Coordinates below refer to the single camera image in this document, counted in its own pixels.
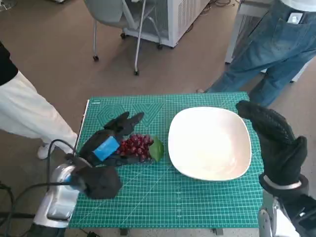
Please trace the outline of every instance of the white shirt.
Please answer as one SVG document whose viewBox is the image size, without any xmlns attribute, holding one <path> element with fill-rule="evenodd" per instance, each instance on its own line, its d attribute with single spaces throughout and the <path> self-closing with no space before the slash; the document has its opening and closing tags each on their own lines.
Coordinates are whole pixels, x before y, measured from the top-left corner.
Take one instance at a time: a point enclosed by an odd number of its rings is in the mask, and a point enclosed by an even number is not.
<svg viewBox="0 0 316 237">
<path fill-rule="evenodd" d="M 285 5 L 299 11 L 316 11 L 316 0 L 281 0 Z"/>
</svg>

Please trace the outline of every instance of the brown floor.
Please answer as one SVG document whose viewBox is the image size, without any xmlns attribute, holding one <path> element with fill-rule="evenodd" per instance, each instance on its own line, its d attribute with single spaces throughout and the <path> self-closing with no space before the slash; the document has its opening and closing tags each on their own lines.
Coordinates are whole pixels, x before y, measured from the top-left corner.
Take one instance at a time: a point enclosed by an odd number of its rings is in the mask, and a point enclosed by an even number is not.
<svg viewBox="0 0 316 237">
<path fill-rule="evenodd" d="M 199 17 L 191 32 L 171 50 L 157 51 L 155 44 L 143 42 L 139 59 L 140 76 L 133 75 L 136 40 L 122 41 L 120 30 L 99 25 L 100 61 L 92 60 L 92 19 L 82 0 L 56 4 L 48 0 L 19 0 L 11 10 L 0 13 L 0 39 L 10 50 L 19 70 L 34 84 L 78 131 L 86 100 L 91 96 L 190 93 L 212 84 L 224 69 L 224 58 L 237 6 L 212 7 Z M 307 136 L 309 155 L 303 167 L 316 197 L 316 62 L 301 79 L 289 85 L 272 107 L 293 125 L 294 132 Z M 40 140 L 31 140 L 0 131 L 0 180 L 18 194 L 26 186 L 41 182 L 45 162 L 36 158 Z M 54 165 L 63 160 L 54 152 Z M 44 190 L 29 194 L 19 211 L 35 211 Z M 8 198 L 0 193 L 2 209 Z M 13 223 L 20 233 L 29 223 Z M 118 235 L 116 230 L 100 232 Z M 257 235 L 256 230 L 225 230 L 228 236 Z M 67 236 L 84 236 L 70 230 Z M 210 236 L 205 230 L 133 230 L 130 236 Z"/>
</svg>

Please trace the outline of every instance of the white plate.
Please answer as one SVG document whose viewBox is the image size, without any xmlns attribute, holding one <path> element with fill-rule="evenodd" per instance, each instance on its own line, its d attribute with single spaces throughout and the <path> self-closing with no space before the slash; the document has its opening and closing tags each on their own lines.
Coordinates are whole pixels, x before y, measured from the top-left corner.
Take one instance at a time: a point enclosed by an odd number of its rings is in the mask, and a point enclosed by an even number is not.
<svg viewBox="0 0 316 237">
<path fill-rule="evenodd" d="M 172 120 L 168 149 L 174 167 L 201 180 L 224 181 L 242 176 L 251 162 L 251 143 L 244 121 L 234 112 L 195 107 Z"/>
</svg>

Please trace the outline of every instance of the air conditioner unit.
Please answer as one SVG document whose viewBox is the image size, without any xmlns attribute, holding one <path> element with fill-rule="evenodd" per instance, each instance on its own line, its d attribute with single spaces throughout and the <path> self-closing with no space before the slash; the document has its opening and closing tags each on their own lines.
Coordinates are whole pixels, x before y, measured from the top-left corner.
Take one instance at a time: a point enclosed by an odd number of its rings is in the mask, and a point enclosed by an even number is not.
<svg viewBox="0 0 316 237">
<path fill-rule="evenodd" d="M 156 11 L 151 15 L 157 20 L 161 32 L 162 44 L 175 47 L 210 0 L 152 0 L 156 2 Z M 125 28 L 127 35 L 138 37 L 138 32 Z M 151 22 L 145 21 L 142 38 L 158 42 Z"/>
</svg>

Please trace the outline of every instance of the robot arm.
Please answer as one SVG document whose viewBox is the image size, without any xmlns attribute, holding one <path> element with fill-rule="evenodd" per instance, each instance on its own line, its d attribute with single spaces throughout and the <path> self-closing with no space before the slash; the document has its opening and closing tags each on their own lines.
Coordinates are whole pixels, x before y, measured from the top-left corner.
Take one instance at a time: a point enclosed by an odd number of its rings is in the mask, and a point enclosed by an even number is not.
<svg viewBox="0 0 316 237">
<path fill-rule="evenodd" d="M 113 155 L 123 137 L 134 131 L 143 118 L 139 113 L 128 118 L 126 112 L 108 122 L 83 145 L 79 156 L 67 154 L 51 182 L 71 182 L 71 186 L 51 187 L 42 200 L 28 237 L 63 237 L 75 210 L 79 193 L 91 199 L 114 198 L 122 187 L 115 166 L 136 163 L 135 158 Z"/>
<path fill-rule="evenodd" d="M 238 114 L 257 132 L 264 173 L 263 205 L 258 214 L 260 237 L 315 237 L 316 201 L 308 196 L 308 180 L 300 174 L 307 156 L 307 139 L 295 138 L 277 112 L 241 101 Z"/>
</svg>

